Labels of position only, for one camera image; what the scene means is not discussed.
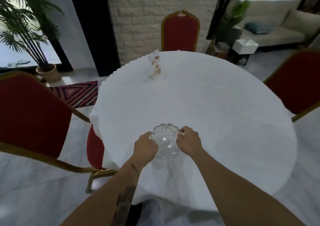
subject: teal pillow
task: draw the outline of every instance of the teal pillow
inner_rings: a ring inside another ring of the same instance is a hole
[[[255,35],[268,34],[271,31],[270,26],[261,22],[246,23],[244,29],[250,31]]]

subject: chair leg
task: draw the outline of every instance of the chair leg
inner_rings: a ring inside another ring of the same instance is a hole
[[[86,193],[88,194],[88,193],[91,192],[91,187],[92,187],[92,183],[93,183],[94,179],[100,178],[100,177],[114,176],[116,172],[117,172],[116,170],[98,170],[98,171],[93,171],[90,174],[90,177],[89,177],[89,180],[88,180]]]

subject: person's left hand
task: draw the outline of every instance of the person's left hand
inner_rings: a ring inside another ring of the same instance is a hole
[[[150,131],[146,132],[134,143],[134,153],[132,156],[137,159],[143,167],[153,160],[159,147],[154,140],[149,139],[150,134]]]

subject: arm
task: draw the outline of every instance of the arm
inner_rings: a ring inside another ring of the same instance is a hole
[[[280,202],[212,158],[190,127],[180,129],[177,145],[198,166],[226,226],[304,224]]]
[[[142,168],[156,155],[150,132],[134,143],[134,153],[99,190],[80,204],[61,226],[125,225]]]

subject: patterned rug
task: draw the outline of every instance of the patterned rug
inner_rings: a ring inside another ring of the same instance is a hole
[[[50,87],[50,90],[74,108],[92,106],[98,97],[98,81]]]

